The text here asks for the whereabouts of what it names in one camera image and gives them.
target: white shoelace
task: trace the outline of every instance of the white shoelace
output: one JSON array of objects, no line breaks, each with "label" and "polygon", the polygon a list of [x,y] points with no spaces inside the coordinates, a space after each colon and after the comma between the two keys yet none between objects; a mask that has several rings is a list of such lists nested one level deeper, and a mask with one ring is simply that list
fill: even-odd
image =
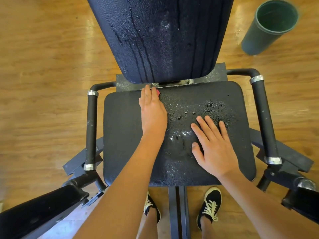
[{"label": "white shoelace", "polygon": [[150,200],[147,199],[147,200],[145,201],[145,205],[144,205],[144,212],[145,212],[146,209],[147,209],[149,206],[151,206],[151,205],[153,205],[152,202],[150,202]]},{"label": "white shoelace", "polygon": [[215,215],[215,210],[216,210],[216,202],[215,201],[211,201],[211,200],[204,200],[205,203],[206,203],[206,207],[203,211],[203,214],[207,214],[207,215],[210,215],[213,219],[213,221],[218,221],[218,218],[217,216]]}]

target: green bucket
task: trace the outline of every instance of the green bucket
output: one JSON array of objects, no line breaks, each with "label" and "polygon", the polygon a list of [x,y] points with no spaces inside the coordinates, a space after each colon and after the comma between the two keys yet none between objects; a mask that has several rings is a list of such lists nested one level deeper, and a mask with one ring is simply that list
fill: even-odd
[{"label": "green bucket", "polygon": [[257,55],[267,49],[284,33],[292,30],[298,21],[297,9],[285,0],[269,0],[261,4],[241,42],[242,50]]}]

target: wooden floor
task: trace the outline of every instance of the wooden floor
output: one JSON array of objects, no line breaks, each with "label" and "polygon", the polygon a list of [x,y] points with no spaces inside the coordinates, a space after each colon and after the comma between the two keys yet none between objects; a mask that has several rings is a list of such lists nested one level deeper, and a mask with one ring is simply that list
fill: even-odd
[{"label": "wooden floor", "polygon": [[[277,139],[316,162],[307,176],[319,182],[319,0],[290,0],[301,16],[296,28],[262,54],[247,56],[240,42],[263,1],[234,1],[218,62],[264,75]],[[85,146],[86,92],[120,70],[86,0],[0,0],[0,27],[0,202],[6,210],[67,179],[62,165]],[[259,129],[248,79],[229,79],[242,87],[250,126]],[[114,91],[100,92],[98,137],[103,97]],[[256,163],[255,184],[266,167]],[[195,218],[207,188],[188,188],[192,238],[201,237]],[[213,224],[220,238],[259,238],[220,188],[223,205]],[[279,202],[286,191],[271,184],[267,193]],[[159,238],[170,238],[167,188],[150,192],[163,215]],[[78,208],[41,238],[71,238],[92,209]]]}]

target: black backrest pad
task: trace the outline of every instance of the black backrest pad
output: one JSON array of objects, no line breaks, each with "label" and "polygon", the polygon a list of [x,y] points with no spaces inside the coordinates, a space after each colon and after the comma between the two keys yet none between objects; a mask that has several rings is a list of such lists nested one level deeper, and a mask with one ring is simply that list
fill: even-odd
[{"label": "black backrest pad", "polygon": [[88,0],[125,78],[170,82],[215,66],[233,0]]},{"label": "black backrest pad", "polygon": [[[232,81],[159,88],[168,112],[168,127],[156,158],[150,186],[218,185],[216,177],[202,169],[191,145],[198,139],[190,124],[196,116],[223,120],[237,154],[242,173],[253,180],[255,159],[240,86]],[[142,137],[140,91],[111,93],[104,102],[104,180],[111,185],[134,153]]]}]

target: shoe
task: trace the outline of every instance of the shoe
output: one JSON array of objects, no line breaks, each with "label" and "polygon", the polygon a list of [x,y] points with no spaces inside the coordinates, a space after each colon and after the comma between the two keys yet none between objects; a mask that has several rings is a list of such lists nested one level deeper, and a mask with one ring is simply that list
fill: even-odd
[{"label": "shoe", "polygon": [[150,196],[150,193],[147,192],[147,195],[146,195],[146,201],[145,201],[145,205],[144,205],[144,214],[147,216],[149,210],[150,210],[150,207],[153,207],[156,209],[157,211],[157,223],[160,221],[160,218],[161,218],[161,214],[160,214],[160,211],[158,210],[157,206],[155,205],[153,199],[151,198]]},{"label": "shoe", "polygon": [[216,214],[220,208],[220,205],[221,192],[217,187],[211,187],[205,194],[204,203],[197,217],[197,226],[200,230],[202,230],[200,224],[200,218],[202,216],[207,217],[211,223],[213,223],[213,221],[218,221]]}]

